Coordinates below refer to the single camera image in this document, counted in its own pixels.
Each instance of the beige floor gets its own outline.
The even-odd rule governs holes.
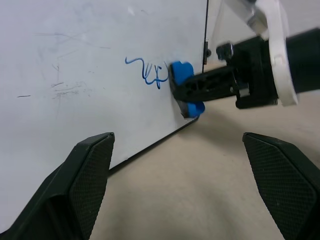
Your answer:
[[[244,132],[296,144],[320,163],[320,95],[238,110],[209,102],[198,122],[113,174],[91,240],[282,240],[259,196]]]

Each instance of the whiteboard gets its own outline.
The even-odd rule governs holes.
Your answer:
[[[181,128],[167,66],[202,69],[207,0],[0,2],[0,233],[73,146],[111,166]]]

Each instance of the blue scribble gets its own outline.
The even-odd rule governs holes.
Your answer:
[[[162,67],[161,67],[161,66],[156,66],[156,65],[154,65],[155,79],[153,79],[152,81],[148,81],[147,78],[149,77],[149,74],[150,74],[150,72],[151,72],[151,69],[152,69],[152,66],[153,66],[152,63],[150,63],[150,64],[147,63],[147,64],[145,65],[145,61],[144,61],[144,59],[141,58],[141,57],[132,59],[132,60],[130,60],[130,61],[128,61],[128,60],[127,60],[127,57],[126,57],[125,60],[124,60],[124,62],[125,62],[125,64],[131,64],[131,63],[133,63],[133,62],[135,62],[135,61],[138,61],[138,60],[140,60],[140,61],[142,62],[142,78],[144,79],[145,83],[146,83],[147,85],[151,85],[151,84],[153,84],[154,82],[156,82],[157,88],[160,89],[160,83],[164,83],[165,81],[168,80],[168,76],[166,77],[166,79],[159,79],[159,73],[158,73],[158,71],[161,70]],[[168,71],[168,66],[167,66],[167,64],[166,64],[165,61],[164,61],[164,65],[165,65],[165,67],[166,67],[166,70]]]

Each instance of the blue writing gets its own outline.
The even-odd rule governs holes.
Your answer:
[[[135,61],[139,61],[139,60],[142,62],[142,78],[144,79],[145,83],[146,83],[147,85],[151,85],[151,84],[153,84],[154,82],[156,82],[157,88],[160,89],[160,83],[164,83],[165,81],[168,80],[168,76],[166,77],[166,79],[160,79],[160,78],[159,78],[159,70],[162,69],[161,66],[156,66],[156,65],[154,65],[155,79],[153,79],[152,81],[148,81],[147,78],[149,77],[149,74],[150,74],[150,72],[151,72],[151,69],[152,69],[152,66],[153,66],[152,63],[150,63],[150,64],[147,63],[147,64],[145,65],[145,61],[144,61],[144,59],[141,58],[141,57],[138,57],[138,58],[135,58],[135,59],[132,59],[132,60],[129,60],[129,61],[127,60],[127,58],[125,58],[124,62],[125,62],[125,64],[131,64],[131,63],[133,63],[133,62],[135,62]],[[168,71],[168,66],[167,66],[166,62],[164,62],[164,65],[165,65],[165,67],[166,67],[166,70]]]

